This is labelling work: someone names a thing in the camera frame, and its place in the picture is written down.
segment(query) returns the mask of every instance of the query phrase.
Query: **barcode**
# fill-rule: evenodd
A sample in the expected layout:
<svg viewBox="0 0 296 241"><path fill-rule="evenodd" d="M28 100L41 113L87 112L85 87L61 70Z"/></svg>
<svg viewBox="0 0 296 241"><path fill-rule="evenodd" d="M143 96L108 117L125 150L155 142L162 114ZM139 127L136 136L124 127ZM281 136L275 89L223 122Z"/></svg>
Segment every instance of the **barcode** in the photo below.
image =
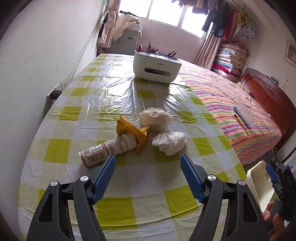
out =
<svg viewBox="0 0 296 241"><path fill-rule="evenodd" d="M88 153L91 153L90 149L87 149L87 150L84 150L84 151L83 151L83 155L86 155L86 154L88 154Z"/></svg>
<svg viewBox="0 0 296 241"><path fill-rule="evenodd" d="M90 165L93 165L95 163L104 161L106 158L107 157L104 152L99 152L99 153L95 154L94 156L86 157L86 160Z"/></svg>

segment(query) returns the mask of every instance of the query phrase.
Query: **can label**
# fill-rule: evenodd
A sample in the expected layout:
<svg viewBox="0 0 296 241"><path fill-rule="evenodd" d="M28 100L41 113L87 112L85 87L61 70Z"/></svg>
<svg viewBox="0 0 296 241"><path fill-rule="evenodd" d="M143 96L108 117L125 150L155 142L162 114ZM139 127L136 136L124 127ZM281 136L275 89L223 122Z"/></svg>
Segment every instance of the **can label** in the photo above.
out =
<svg viewBox="0 0 296 241"><path fill-rule="evenodd" d="M80 158L86 167L93 166L105 161L109 155L118 155L128 150L126 141L123 137L117 137L110 141L96 145L80 152Z"/></svg>

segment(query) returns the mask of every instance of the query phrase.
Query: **picture frame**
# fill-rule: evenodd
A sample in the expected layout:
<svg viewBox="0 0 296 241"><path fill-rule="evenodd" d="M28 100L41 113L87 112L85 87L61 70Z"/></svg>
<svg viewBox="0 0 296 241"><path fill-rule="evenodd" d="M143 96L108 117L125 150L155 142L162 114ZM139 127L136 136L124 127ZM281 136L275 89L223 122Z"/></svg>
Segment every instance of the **picture frame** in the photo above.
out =
<svg viewBox="0 0 296 241"><path fill-rule="evenodd" d="M296 43L288 40L285 60L296 68Z"/></svg>

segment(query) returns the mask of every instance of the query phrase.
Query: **finger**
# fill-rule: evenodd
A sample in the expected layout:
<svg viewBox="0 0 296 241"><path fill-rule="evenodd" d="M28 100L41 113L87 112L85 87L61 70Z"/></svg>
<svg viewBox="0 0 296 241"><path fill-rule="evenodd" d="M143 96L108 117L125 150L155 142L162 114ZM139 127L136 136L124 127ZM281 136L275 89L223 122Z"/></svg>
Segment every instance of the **finger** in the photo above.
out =
<svg viewBox="0 0 296 241"><path fill-rule="evenodd" d="M270 218L270 212L268 210L265 210L262 213L262 217L263 217L264 221L267 221Z"/></svg>
<svg viewBox="0 0 296 241"><path fill-rule="evenodd" d="M266 210L270 210L272 205L273 205L274 201L271 201L270 203L267 204L267 208Z"/></svg>
<svg viewBox="0 0 296 241"><path fill-rule="evenodd" d="M278 213L274 216L272 225L274 227L274 233L270 236L269 240L275 241L285 230L284 220L281 219Z"/></svg>

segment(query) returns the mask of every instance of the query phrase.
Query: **wooden headboard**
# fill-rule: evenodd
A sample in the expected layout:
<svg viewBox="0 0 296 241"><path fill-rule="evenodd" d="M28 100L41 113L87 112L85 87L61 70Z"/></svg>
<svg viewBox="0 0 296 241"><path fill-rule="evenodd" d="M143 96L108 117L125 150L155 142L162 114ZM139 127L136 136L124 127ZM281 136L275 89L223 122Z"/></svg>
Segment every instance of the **wooden headboard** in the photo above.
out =
<svg viewBox="0 0 296 241"><path fill-rule="evenodd" d="M241 83L280 129L282 138L276 147L281 148L296 129L295 106L280 87L257 70L247 68Z"/></svg>

